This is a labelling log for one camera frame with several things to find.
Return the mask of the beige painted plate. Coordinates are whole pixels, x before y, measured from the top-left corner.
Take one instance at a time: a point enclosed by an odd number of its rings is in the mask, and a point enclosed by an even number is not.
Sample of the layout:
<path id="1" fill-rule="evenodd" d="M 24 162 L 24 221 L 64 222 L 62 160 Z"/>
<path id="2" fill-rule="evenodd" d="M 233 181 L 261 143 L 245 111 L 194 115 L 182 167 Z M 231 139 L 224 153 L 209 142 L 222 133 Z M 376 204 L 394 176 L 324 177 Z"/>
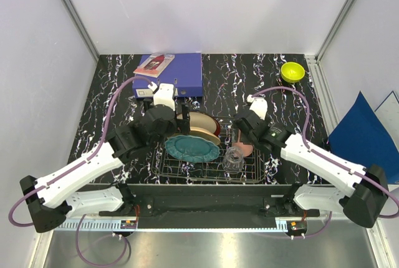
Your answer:
<path id="1" fill-rule="evenodd" d="M 213 144 L 215 144 L 216 146 L 218 146 L 221 143 L 221 140 L 219 139 L 218 136 L 216 136 L 215 134 L 207 131 L 204 128 L 191 127 L 189 135 L 197 136 L 197 137 L 200 137 L 200 138 L 202 138 L 204 140 L 208 140 L 208 141 L 212 142 Z"/>

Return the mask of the yellow-green bowl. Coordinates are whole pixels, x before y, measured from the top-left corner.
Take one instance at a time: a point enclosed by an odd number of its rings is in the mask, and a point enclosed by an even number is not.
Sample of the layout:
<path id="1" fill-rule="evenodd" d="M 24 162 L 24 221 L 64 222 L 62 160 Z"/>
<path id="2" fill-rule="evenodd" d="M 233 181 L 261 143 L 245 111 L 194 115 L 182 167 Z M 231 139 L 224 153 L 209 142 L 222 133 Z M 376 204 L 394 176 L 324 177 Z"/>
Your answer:
<path id="1" fill-rule="evenodd" d="M 281 66 L 281 77 L 293 84 L 305 77 L 305 69 L 297 62 L 286 62 Z"/>

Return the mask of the teal scalloped plate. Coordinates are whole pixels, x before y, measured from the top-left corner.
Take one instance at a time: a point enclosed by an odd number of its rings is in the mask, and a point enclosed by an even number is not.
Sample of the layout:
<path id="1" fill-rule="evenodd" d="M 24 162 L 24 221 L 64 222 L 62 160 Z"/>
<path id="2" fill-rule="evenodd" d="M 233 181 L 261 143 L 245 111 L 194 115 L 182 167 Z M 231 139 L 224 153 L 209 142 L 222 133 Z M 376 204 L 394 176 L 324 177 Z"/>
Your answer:
<path id="1" fill-rule="evenodd" d="M 219 157 L 219 146 L 198 136 L 177 135 L 165 141 L 166 152 L 190 163 L 207 163 Z"/>

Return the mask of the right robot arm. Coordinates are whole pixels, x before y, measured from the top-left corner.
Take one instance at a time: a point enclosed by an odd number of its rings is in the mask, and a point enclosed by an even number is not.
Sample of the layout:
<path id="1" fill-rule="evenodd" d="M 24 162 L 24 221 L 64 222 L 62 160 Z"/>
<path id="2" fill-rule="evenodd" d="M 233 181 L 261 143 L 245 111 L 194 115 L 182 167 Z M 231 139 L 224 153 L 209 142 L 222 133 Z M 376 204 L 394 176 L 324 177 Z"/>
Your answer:
<path id="1" fill-rule="evenodd" d="M 234 126 L 244 139 L 263 153 L 274 153 L 320 176 L 330 186 L 297 185 L 283 200 L 291 216 L 303 210 L 318 209 L 344 214 L 353 223 L 371 228 L 388 199 L 383 168 L 363 167 L 341 159 L 310 143 L 281 123 L 269 123 L 252 110 L 234 116 Z"/>

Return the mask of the pink plastic cup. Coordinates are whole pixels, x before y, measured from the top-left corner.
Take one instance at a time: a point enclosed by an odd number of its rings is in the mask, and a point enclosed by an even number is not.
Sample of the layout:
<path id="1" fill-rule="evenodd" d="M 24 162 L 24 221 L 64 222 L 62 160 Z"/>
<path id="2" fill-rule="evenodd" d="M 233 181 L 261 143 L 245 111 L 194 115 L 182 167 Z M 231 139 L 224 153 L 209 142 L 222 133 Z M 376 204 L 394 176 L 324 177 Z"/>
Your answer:
<path id="1" fill-rule="evenodd" d="M 240 149 L 243 157 L 250 156 L 253 152 L 254 147 L 251 144 L 244 142 L 241 136 L 240 129 L 235 129 L 233 134 L 234 139 L 231 146 Z"/>

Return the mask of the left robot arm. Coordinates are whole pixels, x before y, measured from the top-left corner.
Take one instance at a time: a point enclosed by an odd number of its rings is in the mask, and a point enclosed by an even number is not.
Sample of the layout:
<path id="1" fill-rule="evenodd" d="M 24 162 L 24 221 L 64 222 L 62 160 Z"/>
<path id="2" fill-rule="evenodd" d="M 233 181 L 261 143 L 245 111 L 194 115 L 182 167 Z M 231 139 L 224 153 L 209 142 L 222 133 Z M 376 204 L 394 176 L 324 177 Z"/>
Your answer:
<path id="1" fill-rule="evenodd" d="M 165 104 L 145 102 L 145 114 L 138 120 L 115 128 L 92 151 L 45 177 L 26 176 L 20 181 L 32 226 L 44 233 L 66 219 L 98 214 L 128 216 L 134 213 L 135 197 L 128 185 L 116 184 L 96 191 L 81 191 L 97 177 L 129 164 L 148 153 L 165 138 L 190 131 L 190 110 L 181 105 L 182 117 Z"/>

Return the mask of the clear glass cup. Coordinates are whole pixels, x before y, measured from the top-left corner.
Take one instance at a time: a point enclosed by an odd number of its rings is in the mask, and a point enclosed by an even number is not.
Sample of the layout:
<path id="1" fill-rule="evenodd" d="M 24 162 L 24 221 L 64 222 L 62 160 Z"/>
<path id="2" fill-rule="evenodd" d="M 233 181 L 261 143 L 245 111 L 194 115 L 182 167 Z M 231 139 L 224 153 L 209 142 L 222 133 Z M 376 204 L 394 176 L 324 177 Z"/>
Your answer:
<path id="1" fill-rule="evenodd" d="M 244 167 L 244 155 L 242 149 L 232 146 L 227 149 L 222 161 L 223 170 L 228 173 L 239 173 Z"/>

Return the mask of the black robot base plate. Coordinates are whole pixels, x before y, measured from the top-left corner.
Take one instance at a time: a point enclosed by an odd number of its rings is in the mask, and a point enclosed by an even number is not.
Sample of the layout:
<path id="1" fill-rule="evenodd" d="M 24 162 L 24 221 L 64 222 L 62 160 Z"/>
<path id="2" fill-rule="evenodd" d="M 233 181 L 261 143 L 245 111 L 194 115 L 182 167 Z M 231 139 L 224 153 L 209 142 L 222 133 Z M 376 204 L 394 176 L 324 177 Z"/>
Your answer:
<path id="1" fill-rule="evenodd" d="M 101 216 L 138 215 L 141 229 L 260 229 L 276 226 L 276 218 L 319 218 L 324 210 L 293 205 L 293 185 L 130 184 L 127 205 Z"/>

